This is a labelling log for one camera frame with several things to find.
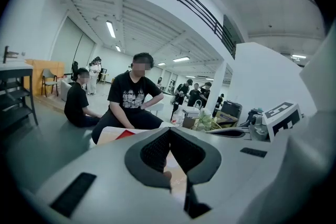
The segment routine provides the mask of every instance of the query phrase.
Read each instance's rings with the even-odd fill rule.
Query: white device
[[[293,102],[284,102],[263,112],[263,124],[267,126],[271,142],[279,131],[292,128],[301,119],[299,104]]]

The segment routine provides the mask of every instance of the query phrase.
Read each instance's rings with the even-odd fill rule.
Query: person
[[[191,90],[189,93],[188,106],[194,106],[197,100],[200,100],[200,91],[198,90],[198,83],[194,84],[194,90]]]
[[[224,100],[224,94],[222,93],[220,97],[218,97],[215,107],[219,109],[219,106],[223,103],[223,100]]]
[[[77,127],[90,127],[99,122],[101,115],[88,109],[89,103],[82,89],[83,84],[89,80],[86,68],[79,68],[75,74],[76,83],[69,89],[65,103],[64,114],[68,120]]]
[[[174,107],[170,120],[173,118],[174,112],[178,109],[180,104],[183,104],[185,95],[189,92],[189,86],[193,85],[193,80],[188,79],[186,83],[178,85],[175,91]]]
[[[92,132],[95,143],[107,126],[145,130],[160,127],[163,121],[145,110],[163,99],[161,90],[145,76],[153,66],[153,57],[143,52],[134,56],[130,72],[116,76],[108,96],[109,108]],[[144,103],[147,94],[153,98]]]
[[[99,56],[96,57],[98,61],[98,81],[101,80],[101,58]]]
[[[162,81],[162,77],[159,77],[158,79],[158,83],[156,84],[156,86],[161,90],[162,85],[161,85],[161,81]]]
[[[96,94],[97,93],[97,77],[99,74],[99,67],[98,67],[98,60],[94,59],[91,64],[89,65],[89,74],[90,80],[87,83],[88,94]]]
[[[210,82],[206,82],[204,85],[201,86],[201,94],[199,95],[202,99],[202,107],[206,106],[206,103],[208,101],[209,95],[210,95],[210,88],[212,84]]]

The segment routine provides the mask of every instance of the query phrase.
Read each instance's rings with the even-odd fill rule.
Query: folding chair
[[[48,79],[48,78],[53,78],[54,81],[46,81],[46,79]],[[43,85],[44,85],[44,92],[46,94],[46,97],[47,97],[46,86],[52,86],[51,92],[53,92],[52,90],[54,89],[54,85],[56,85],[56,93],[57,93],[57,96],[58,96],[57,76],[54,75],[53,73],[51,73],[51,71],[49,69],[44,69],[43,70],[41,95],[43,95]]]

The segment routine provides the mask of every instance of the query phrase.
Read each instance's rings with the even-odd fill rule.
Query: black t-shirt
[[[223,97],[218,97],[218,99],[217,99],[217,103],[218,104],[216,104],[216,108],[219,108],[219,106],[221,105],[221,103],[222,103],[222,101],[223,101]]]
[[[188,93],[189,91],[189,86],[187,87],[185,84],[180,84],[178,85],[177,91],[182,91],[184,93],[184,96]],[[183,104],[184,101],[184,96],[180,96],[179,94],[176,95],[175,102],[178,102],[178,104]]]
[[[190,98],[189,98],[188,105],[193,106],[198,99],[202,99],[200,97],[200,94],[201,94],[201,92],[198,91],[198,90],[191,90],[190,93],[189,93]]]
[[[68,91],[64,114],[73,124],[80,124],[85,118],[83,108],[89,105],[85,90],[79,83],[75,83]]]
[[[210,90],[206,90],[204,88],[201,88],[201,94],[204,95],[204,97],[206,99],[208,99],[209,95],[210,95]],[[204,100],[203,98],[201,98],[201,101],[202,101],[202,107],[205,107],[207,101]]]
[[[131,112],[141,109],[147,94],[155,97],[160,93],[161,90],[149,78],[142,77],[134,83],[130,73],[126,72],[116,76],[107,100],[118,103],[124,111]]]

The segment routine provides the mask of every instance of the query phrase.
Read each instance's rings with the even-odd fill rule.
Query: black rectangular panel
[[[50,205],[65,217],[70,217],[97,176],[81,173]]]
[[[255,150],[254,148],[244,147],[240,152],[257,156],[260,158],[265,158],[267,151]]]

